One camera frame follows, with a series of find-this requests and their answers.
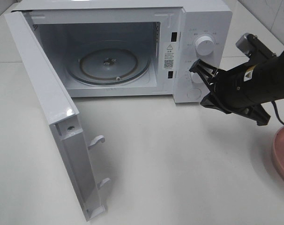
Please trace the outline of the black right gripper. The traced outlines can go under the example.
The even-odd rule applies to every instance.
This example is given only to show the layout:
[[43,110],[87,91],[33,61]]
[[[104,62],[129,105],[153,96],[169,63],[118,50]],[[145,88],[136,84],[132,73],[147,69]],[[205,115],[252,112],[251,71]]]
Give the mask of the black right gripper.
[[197,74],[204,84],[211,84],[208,93],[200,105],[216,109],[225,114],[260,113],[261,67],[246,63],[231,70],[221,70],[201,59],[196,60],[189,72]]

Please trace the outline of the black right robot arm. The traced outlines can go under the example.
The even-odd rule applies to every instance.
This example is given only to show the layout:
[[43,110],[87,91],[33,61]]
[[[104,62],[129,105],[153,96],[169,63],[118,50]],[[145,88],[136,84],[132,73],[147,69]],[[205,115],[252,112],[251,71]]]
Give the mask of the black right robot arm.
[[197,60],[189,71],[197,73],[209,89],[201,105],[226,114],[284,99],[284,51],[278,57],[248,61],[230,70]]

